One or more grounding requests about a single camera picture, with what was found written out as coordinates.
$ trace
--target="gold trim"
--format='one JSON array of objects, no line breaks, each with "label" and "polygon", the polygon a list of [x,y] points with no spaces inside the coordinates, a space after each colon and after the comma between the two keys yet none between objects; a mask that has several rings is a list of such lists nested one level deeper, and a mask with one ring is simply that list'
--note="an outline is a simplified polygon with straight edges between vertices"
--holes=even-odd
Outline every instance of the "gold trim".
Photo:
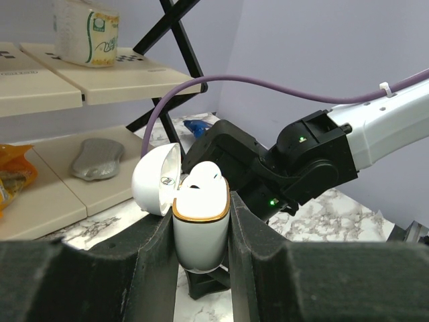
[{"label": "gold trim", "polygon": [[190,218],[187,216],[183,216],[181,213],[178,212],[177,210],[177,206],[176,206],[176,198],[174,198],[173,200],[173,215],[182,221],[191,221],[194,223],[212,223],[213,221],[218,221],[221,220],[222,218],[224,218],[228,211],[229,211],[229,207],[231,204],[231,196],[229,194],[229,185],[228,185],[228,181],[227,179],[223,179],[225,180],[225,183],[227,184],[227,205],[225,207],[225,209],[223,209],[222,213],[220,213],[219,215],[213,216],[213,217],[209,217],[209,218]]}]

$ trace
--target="wall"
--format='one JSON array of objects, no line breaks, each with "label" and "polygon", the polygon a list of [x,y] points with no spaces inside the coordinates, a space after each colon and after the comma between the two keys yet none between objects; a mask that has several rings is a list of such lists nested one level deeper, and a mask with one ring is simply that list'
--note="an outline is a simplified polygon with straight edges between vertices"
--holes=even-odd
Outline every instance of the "wall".
[{"label": "wall", "polygon": [[[54,41],[50,0],[2,1],[0,40],[4,42]],[[133,47],[162,16],[158,0],[99,0],[121,13],[119,45]],[[188,37],[205,74],[225,72],[231,55],[243,0],[202,0],[183,19]],[[147,56],[186,72],[186,66],[171,32]],[[173,116],[216,111],[221,84],[209,86],[172,112]],[[0,142],[49,138],[119,124],[128,124],[153,105],[150,100],[100,105],[0,119]]]},{"label": "wall", "polygon": [[[429,65],[429,2],[245,0],[229,73],[350,97]],[[218,110],[271,146],[287,124],[329,108],[253,85],[225,83]],[[341,190],[407,227],[429,225],[429,139],[362,171]]]}]

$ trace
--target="tissue package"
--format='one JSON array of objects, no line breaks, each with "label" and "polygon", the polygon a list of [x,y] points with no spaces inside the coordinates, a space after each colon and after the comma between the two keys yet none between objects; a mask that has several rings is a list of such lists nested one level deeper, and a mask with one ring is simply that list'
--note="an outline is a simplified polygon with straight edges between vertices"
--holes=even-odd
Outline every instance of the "tissue package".
[{"label": "tissue package", "polygon": [[87,67],[115,63],[119,13],[84,0],[54,0],[55,51],[62,60]]}]

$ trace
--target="gray sponge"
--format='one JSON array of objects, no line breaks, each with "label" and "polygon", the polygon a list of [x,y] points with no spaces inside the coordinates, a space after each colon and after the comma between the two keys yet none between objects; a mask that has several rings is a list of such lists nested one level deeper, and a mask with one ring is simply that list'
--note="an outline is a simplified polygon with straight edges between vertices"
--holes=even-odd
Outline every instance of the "gray sponge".
[{"label": "gray sponge", "polygon": [[119,159],[125,148],[108,139],[87,139],[82,142],[79,155],[71,165],[71,173],[83,180],[109,179],[119,173]]}]

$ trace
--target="open case lid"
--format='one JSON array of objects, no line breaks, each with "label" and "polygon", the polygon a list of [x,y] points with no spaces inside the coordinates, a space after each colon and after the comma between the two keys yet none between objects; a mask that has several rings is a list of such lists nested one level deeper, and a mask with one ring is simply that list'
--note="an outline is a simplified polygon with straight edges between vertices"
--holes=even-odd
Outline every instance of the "open case lid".
[{"label": "open case lid", "polygon": [[172,206],[180,183],[180,146],[158,146],[137,164],[131,180],[135,202],[141,210],[165,216]]}]

